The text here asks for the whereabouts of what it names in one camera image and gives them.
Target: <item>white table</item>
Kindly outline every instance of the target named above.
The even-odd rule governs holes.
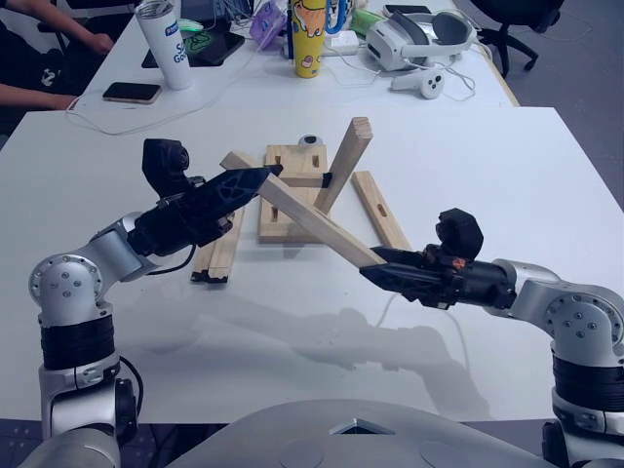
[[[401,2],[409,3],[410,0],[400,0],[398,3]],[[373,0],[370,2],[369,10],[381,10],[384,3],[386,2]],[[454,8],[450,0],[421,3],[427,4],[432,12]],[[299,107],[313,107],[321,103],[328,112],[331,112],[337,104],[351,102],[430,108],[444,104],[511,105],[515,100],[498,72],[477,46],[463,53],[454,66],[457,71],[472,77],[476,82],[476,95],[463,102],[453,99],[465,98],[469,92],[458,78],[450,74],[446,76],[445,93],[435,100],[426,100],[417,93],[388,91],[391,78],[402,72],[384,73],[371,85],[369,73],[349,68],[338,57],[324,58],[324,66],[318,77],[309,80],[296,78],[292,63],[282,58],[275,49],[258,53],[254,57],[256,51],[254,41],[247,41],[239,51],[225,61],[223,66],[193,68],[194,86],[188,90],[175,92],[166,89],[159,69],[140,67],[147,50],[147,43],[137,21],[132,19],[87,88],[87,95],[78,102],[76,108],[94,110],[132,107],[148,111],[188,110],[201,104],[216,107],[233,105],[275,107],[290,101]],[[351,63],[367,66],[371,70],[378,69],[378,65],[368,57],[366,50],[361,50],[357,57],[346,59]],[[332,72],[341,83],[349,86],[339,85]],[[115,81],[154,83],[163,86],[165,91],[151,105],[104,102],[101,99],[102,92]]]
[[[373,172],[415,248],[436,242],[439,212],[458,207],[485,233],[481,260],[535,262],[624,293],[624,215],[553,109],[206,109],[119,137],[82,130],[60,112],[30,113],[0,153],[0,417],[39,417],[31,268],[121,215],[153,207],[156,194],[140,171],[145,137],[181,139],[189,174],[214,176],[230,149],[259,158],[267,143],[306,133],[321,136],[331,158],[356,115],[368,115],[374,133],[359,169]],[[93,116],[110,128],[136,118]],[[406,121],[412,132],[397,135]],[[544,333],[465,305],[450,311],[459,331],[446,313],[400,297],[376,328],[391,294],[327,247],[259,245],[257,206],[248,206],[226,287],[190,284],[189,266],[109,293],[116,344],[145,380],[142,422],[229,422],[316,398],[393,402],[458,420],[551,415]],[[332,217],[378,244],[350,184]]]

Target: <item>wooden stick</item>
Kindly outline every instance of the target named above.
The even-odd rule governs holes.
[[[221,166],[224,169],[244,169],[259,164],[244,153],[230,151],[221,161]],[[321,211],[300,201],[291,193],[289,187],[274,175],[267,178],[258,193],[358,268],[385,263],[383,258],[334,224]]]
[[[214,250],[206,275],[207,283],[227,283],[232,271],[232,263],[234,262],[238,238],[241,234],[244,214],[245,207],[234,212],[230,218],[232,228],[223,237],[213,242]]]
[[[372,225],[381,243],[385,247],[411,251],[410,241],[405,236],[397,219],[394,217],[388,204],[383,199],[377,184],[369,171],[353,173],[351,181],[360,196],[360,201],[369,214]]]
[[[205,283],[208,277],[208,265],[211,262],[213,256],[213,250],[215,249],[215,243],[210,242],[206,246],[197,251],[195,258],[195,266],[191,273],[191,281],[193,283]]]
[[[351,173],[358,164],[360,157],[367,149],[372,139],[371,123],[367,117],[354,117],[351,119],[347,133],[344,134],[342,143],[331,162],[330,186],[319,192],[314,206],[327,214],[332,208],[333,202],[338,197]]]
[[[331,173],[281,173],[280,179],[288,187],[323,188],[331,180]]]

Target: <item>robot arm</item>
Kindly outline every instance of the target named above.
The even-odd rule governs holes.
[[[436,230],[440,246],[416,253],[376,248],[388,263],[361,273],[428,307],[480,305],[490,315],[529,322],[547,332],[553,338],[552,398],[559,424],[544,429],[546,458],[562,452],[549,444],[564,441],[564,463],[569,465],[624,459],[622,297],[598,286],[568,283],[537,265],[476,261],[483,234],[477,221],[460,210],[442,213]]]
[[[34,268],[29,289],[41,307],[45,439],[78,430],[85,438],[77,448],[82,450],[99,437],[85,428],[119,445],[134,436],[136,400],[132,382],[116,378],[112,306],[104,295],[117,282],[149,274],[170,254],[221,237],[231,228],[229,214],[249,203],[271,171],[279,172],[226,171],[204,181],[187,178],[187,168],[188,154],[179,141],[146,140],[143,172],[161,196],[157,206],[122,217],[82,248],[52,255]]]

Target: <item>person's arm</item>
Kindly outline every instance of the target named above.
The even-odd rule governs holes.
[[[0,84],[0,105],[65,110],[76,96],[53,95]]]
[[[7,0],[6,8],[43,21],[53,29],[78,39],[97,54],[108,54],[113,47],[113,41],[106,34],[90,32],[48,0]]]

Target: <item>cartoon print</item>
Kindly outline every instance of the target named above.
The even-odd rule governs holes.
[[[308,37],[320,36],[325,29],[326,11],[324,8],[310,10],[299,0],[293,5],[294,15],[301,24],[301,29],[307,31]]]
[[[301,66],[304,68],[309,68],[314,63],[314,58],[312,56],[305,56],[303,61],[301,62]]]

